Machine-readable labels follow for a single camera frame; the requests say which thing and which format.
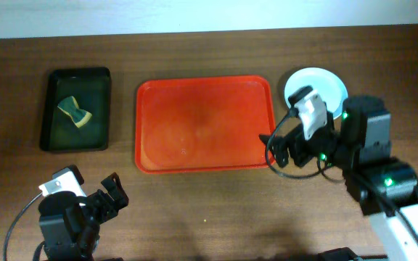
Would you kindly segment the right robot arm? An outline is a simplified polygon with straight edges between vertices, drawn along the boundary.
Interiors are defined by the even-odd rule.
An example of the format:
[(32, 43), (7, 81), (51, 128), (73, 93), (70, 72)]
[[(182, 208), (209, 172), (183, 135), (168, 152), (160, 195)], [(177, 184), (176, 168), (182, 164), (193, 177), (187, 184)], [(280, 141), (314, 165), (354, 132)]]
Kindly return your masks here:
[(283, 120), (300, 124), (288, 134), (261, 134), (270, 169), (283, 178), (289, 161), (303, 167), (316, 160), (315, 175), (336, 167), (347, 192), (385, 248), (388, 260), (418, 260), (418, 176), (408, 163), (392, 156), (390, 113), (383, 100), (352, 96), (343, 101), (342, 122), (335, 129), (332, 113), (320, 95), (294, 95)]

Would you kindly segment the green yellow sponge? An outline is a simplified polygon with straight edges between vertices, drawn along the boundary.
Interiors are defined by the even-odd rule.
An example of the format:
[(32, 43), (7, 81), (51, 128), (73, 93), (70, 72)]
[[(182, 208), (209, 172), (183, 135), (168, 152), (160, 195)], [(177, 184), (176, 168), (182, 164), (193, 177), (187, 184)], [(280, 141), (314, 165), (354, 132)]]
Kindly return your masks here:
[(57, 108), (67, 115), (77, 128), (83, 127), (92, 117), (90, 112), (79, 107), (74, 96), (69, 96), (61, 100)]

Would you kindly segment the light blue plate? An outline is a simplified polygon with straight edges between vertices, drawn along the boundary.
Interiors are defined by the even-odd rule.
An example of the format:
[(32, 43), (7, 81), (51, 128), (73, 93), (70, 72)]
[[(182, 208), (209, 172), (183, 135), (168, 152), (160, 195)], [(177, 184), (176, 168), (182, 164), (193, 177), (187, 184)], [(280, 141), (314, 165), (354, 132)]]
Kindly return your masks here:
[(307, 67), (294, 72), (284, 85), (284, 100), (288, 107), (291, 107), (288, 98), (304, 86), (311, 86), (318, 91), (335, 120), (341, 116), (348, 90), (336, 74), (319, 67)]

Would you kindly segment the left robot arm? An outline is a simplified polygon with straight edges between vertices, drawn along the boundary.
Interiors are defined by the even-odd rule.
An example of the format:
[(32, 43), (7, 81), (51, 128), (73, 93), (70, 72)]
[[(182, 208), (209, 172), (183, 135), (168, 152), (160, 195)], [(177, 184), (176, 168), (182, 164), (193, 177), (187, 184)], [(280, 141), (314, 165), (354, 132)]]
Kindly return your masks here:
[(39, 225), (48, 260), (93, 260), (100, 239), (100, 225), (128, 206), (128, 196), (117, 173), (107, 176), (86, 196), (74, 172), (56, 174), (41, 185), (44, 199), (38, 206)]

